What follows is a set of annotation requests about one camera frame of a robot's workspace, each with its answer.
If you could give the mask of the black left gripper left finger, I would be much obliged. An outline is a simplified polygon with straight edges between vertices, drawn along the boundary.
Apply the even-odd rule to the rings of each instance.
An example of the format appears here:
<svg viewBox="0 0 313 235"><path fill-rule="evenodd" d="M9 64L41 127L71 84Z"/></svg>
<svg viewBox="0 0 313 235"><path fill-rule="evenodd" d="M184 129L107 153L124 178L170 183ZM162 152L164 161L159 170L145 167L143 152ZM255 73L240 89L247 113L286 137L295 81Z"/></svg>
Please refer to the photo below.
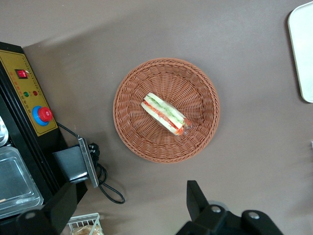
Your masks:
<svg viewBox="0 0 313 235"><path fill-rule="evenodd" d="M76 185L65 183L41 209L20 214L18 235L59 235L77 207Z"/></svg>

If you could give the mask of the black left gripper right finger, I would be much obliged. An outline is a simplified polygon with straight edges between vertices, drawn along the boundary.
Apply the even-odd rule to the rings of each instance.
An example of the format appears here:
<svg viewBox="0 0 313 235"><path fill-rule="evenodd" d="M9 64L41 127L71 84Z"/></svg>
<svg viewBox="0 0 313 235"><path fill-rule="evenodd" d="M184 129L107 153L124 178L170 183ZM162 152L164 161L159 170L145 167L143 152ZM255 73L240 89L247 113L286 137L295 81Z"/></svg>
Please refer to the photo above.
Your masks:
<svg viewBox="0 0 313 235"><path fill-rule="evenodd" d="M195 180L187 181L186 204L191 220L178 235L281 235L265 213L246 210L236 216L223 206L210 204Z"/></svg>

